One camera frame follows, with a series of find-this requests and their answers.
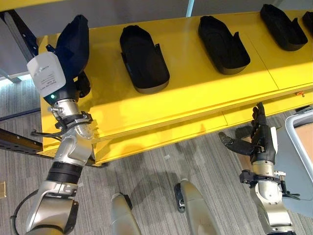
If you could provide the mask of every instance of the metal bracket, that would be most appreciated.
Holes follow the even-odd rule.
[[[0,12],[0,18],[8,26],[26,61],[38,55],[37,38],[15,10]]]

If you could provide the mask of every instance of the black cable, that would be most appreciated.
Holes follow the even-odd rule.
[[[82,121],[82,122],[77,122],[72,124],[71,126],[69,126],[67,129],[62,129],[62,131],[57,132],[57,133],[45,133],[45,132],[37,132],[36,130],[31,132],[32,136],[36,136],[36,137],[50,137],[50,138],[55,138],[55,137],[60,137],[61,135],[64,135],[69,129],[80,125],[80,124],[90,124],[91,121]]]
[[[20,203],[19,205],[16,207],[14,214],[10,217],[10,219],[12,220],[12,229],[15,235],[20,235],[16,229],[16,218],[18,216],[18,212],[21,208],[21,206],[24,204],[25,201],[27,201],[29,198],[31,198],[32,196],[36,195],[38,193],[38,189],[31,192],[27,197],[25,197]]]
[[[61,139],[61,137],[52,137],[52,138],[54,138],[54,139],[56,139],[57,141],[62,141],[62,139]]]

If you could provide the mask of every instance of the white label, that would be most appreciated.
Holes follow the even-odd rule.
[[[66,79],[58,57],[52,52],[37,55],[27,64],[35,87],[45,97],[63,87]]]

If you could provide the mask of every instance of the gray wall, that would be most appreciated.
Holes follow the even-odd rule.
[[[192,15],[260,11],[263,4],[283,10],[313,9],[313,0],[195,0]]]
[[[282,9],[313,8],[313,0],[195,0],[192,15],[258,11],[264,3]],[[77,14],[89,20],[90,27],[184,17],[188,0],[65,0],[17,9],[38,37],[61,32]],[[26,71],[26,61],[0,21],[0,68],[8,74]]]

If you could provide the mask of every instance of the gray carpet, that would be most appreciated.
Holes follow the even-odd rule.
[[[291,114],[269,117],[268,122],[281,126]],[[0,122],[0,128],[29,136],[31,129],[39,128],[39,123],[40,114],[35,113]],[[244,131],[244,128],[225,130],[231,136],[243,136]],[[0,200],[1,235],[12,234],[9,216],[39,186],[51,163],[0,150],[0,181],[7,181],[8,195]],[[217,133],[113,161],[106,168],[85,167],[81,177],[84,185],[76,196],[80,203],[77,224],[71,234],[110,235],[110,199],[115,192],[123,192],[132,200],[143,235],[189,235],[185,215],[176,211],[173,193],[179,179],[188,177],[202,192],[221,234],[263,235],[249,188],[239,182],[240,172],[237,155],[221,144]],[[31,201],[18,216],[21,234]],[[313,219],[292,212],[291,218],[297,235],[313,234]]]

